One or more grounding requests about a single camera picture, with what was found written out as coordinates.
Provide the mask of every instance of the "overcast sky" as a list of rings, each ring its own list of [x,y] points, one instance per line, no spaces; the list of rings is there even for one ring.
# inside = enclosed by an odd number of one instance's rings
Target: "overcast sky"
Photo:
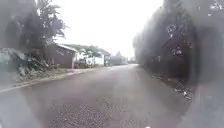
[[[134,56],[132,40],[162,0],[54,0],[66,25],[58,43],[96,45],[126,57]]]

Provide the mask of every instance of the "vegetation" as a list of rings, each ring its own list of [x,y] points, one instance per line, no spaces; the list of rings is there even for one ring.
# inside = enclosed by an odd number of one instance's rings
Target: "vegetation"
[[[165,0],[133,42],[138,63],[182,83],[214,77],[222,63],[222,11],[217,0]]]
[[[52,5],[50,0],[39,0],[27,16],[14,17],[8,23],[5,34],[7,48],[11,52],[7,53],[10,53],[9,57],[19,74],[27,75],[32,70],[48,69],[46,45],[54,43],[53,38],[56,36],[65,36],[65,24],[58,18],[57,8],[59,6]]]

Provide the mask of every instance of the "asphalt road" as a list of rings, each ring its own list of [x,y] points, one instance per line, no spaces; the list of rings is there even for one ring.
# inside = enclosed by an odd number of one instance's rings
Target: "asphalt road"
[[[139,66],[127,65],[1,93],[0,123],[3,128],[175,128],[188,104]]]

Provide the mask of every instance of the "curb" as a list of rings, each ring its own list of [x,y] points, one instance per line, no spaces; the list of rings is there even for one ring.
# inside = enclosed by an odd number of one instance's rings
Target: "curb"
[[[58,75],[58,76],[54,76],[54,77],[35,79],[35,80],[22,82],[22,83],[18,83],[18,84],[12,84],[12,85],[10,85],[11,87],[0,90],[0,93],[12,91],[12,90],[27,87],[27,86],[32,86],[32,85],[39,84],[39,83],[42,83],[42,82],[60,80],[60,79],[63,79],[63,78],[66,78],[66,77],[69,77],[69,76],[72,76],[72,75],[82,74],[82,73],[86,73],[86,72],[90,72],[90,71],[95,71],[95,69],[87,70],[87,71],[71,72],[71,73],[66,73],[66,74],[62,74],[62,75]]]

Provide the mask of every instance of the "roof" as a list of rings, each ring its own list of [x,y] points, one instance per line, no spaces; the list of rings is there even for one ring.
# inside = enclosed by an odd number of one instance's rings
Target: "roof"
[[[56,44],[56,45],[59,46],[59,47],[74,51],[74,52],[78,52],[78,50],[73,48],[73,47],[69,47],[69,46],[66,46],[66,45],[63,45],[63,44]]]

